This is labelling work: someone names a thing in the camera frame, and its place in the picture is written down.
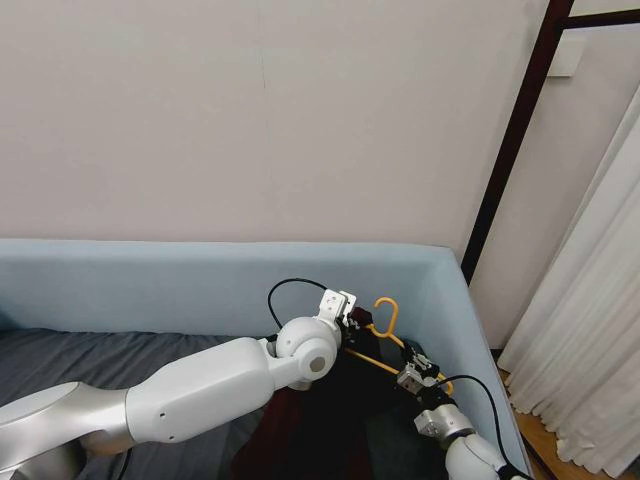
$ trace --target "black cable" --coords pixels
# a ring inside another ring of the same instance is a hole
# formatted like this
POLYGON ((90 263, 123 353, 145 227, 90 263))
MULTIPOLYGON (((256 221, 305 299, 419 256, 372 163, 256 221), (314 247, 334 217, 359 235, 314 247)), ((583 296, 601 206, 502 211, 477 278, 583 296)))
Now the black cable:
POLYGON ((267 305, 269 305, 269 311, 271 312, 271 316, 273 317, 273 320, 276 322, 276 325, 278 325, 278 328, 282 328, 282 324, 280 323, 280 320, 278 320, 278 317, 276 317, 276 313, 273 311, 273 307, 271 306, 271 295, 273 295, 273 292, 275 292, 276 288, 278 288, 280 285, 284 285, 285 283, 294 283, 294 282, 308 283, 309 285, 315 285, 316 287, 320 287, 323 290, 327 289, 327 287, 325 287, 321 283, 314 282, 313 280, 309 280, 306 278, 285 278, 284 280, 280 280, 278 283, 276 283, 269 291, 269 295, 267 295, 267 305))
POLYGON ((511 461, 507 457, 507 454, 504 451, 504 445, 502 444, 502 434, 500 433, 500 420, 498 420, 498 409, 496 408, 496 402, 493 400, 493 395, 491 395, 491 392, 489 391, 487 386, 480 379, 474 377, 473 375, 454 375, 452 377, 447 377, 445 380, 441 380, 437 382, 433 386, 440 387, 441 385, 444 385, 447 382, 453 382, 455 380, 460 380, 460 379, 473 380, 483 388, 483 390, 489 397, 489 402, 491 403, 491 410, 493 410, 493 421, 496 425, 496 437, 498 437, 498 447, 500 447, 500 453, 502 454, 502 458, 504 458, 504 461, 507 463, 507 465, 509 465, 512 469, 518 472, 518 475, 520 475, 523 478, 526 478, 527 480, 533 480, 532 477, 520 471, 520 469, 518 469, 513 463, 511 463, 511 461))
POLYGON ((131 460, 131 449, 128 449, 127 451, 124 452, 124 459, 120 464, 120 470, 118 471, 118 475, 114 477, 115 480, 122 480, 124 478, 124 474, 126 473, 127 467, 129 466, 129 460, 131 460))

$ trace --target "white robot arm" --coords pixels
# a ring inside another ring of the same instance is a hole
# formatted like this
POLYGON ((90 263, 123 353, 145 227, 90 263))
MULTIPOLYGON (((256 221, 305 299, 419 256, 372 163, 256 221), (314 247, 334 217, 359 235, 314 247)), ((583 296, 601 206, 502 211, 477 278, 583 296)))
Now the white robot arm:
POLYGON ((275 342, 239 338, 169 363, 127 390, 71 382, 0 408, 0 480, 72 479, 87 452, 187 440, 269 401, 308 388, 333 366, 338 321, 356 298, 325 290, 314 317, 288 322, 275 342))

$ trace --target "white curtain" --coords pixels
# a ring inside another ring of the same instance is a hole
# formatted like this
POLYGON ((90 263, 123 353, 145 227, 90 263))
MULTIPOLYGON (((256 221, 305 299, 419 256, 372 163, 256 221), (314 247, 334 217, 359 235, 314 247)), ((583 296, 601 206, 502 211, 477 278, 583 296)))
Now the white curtain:
POLYGON ((498 364, 558 455, 616 477, 640 454, 640 89, 498 364))

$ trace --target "dark wooden frame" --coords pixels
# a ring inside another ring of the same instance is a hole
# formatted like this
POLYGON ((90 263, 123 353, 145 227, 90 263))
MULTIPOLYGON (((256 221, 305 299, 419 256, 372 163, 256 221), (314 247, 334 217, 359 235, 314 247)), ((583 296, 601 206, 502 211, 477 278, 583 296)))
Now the dark wooden frame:
POLYGON ((462 259, 461 268, 467 283, 471 283, 478 265, 562 33, 567 29, 640 23, 640 9, 572 17, 569 13, 573 1, 549 1, 462 259))

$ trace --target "bed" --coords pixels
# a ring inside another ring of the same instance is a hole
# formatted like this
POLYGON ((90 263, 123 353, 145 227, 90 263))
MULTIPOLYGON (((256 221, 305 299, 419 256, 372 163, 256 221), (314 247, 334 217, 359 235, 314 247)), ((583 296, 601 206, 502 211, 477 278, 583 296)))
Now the bed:
MULTIPOLYGON (((396 298, 400 336, 417 341, 445 373, 488 384, 507 453, 527 469, 459 267, 440 247, 1 240, 0 404, 69 380, 128 387, 229 338, 272 334, 266 292, 288 276, 352 291, 369 308, 382 294, 396 298)), ((312 289, 283 289, 274 307, 293 318, 316 308, 316 297, 312 289)), ((374 320, 385 314, 374 312, 374 320)), ((456 400, 495 442, 483 393, 460 384, 456 400)), ((228 478, 261 418, 256 411, 184 444, 136 446, 125 478, 228 478)), ((416 443, 402 418, 387 409, 365 422, 375 478, 445 478, 441 452, 416 443)), ((92 459, 81 478, 113 478, 121 462, 92 459)))

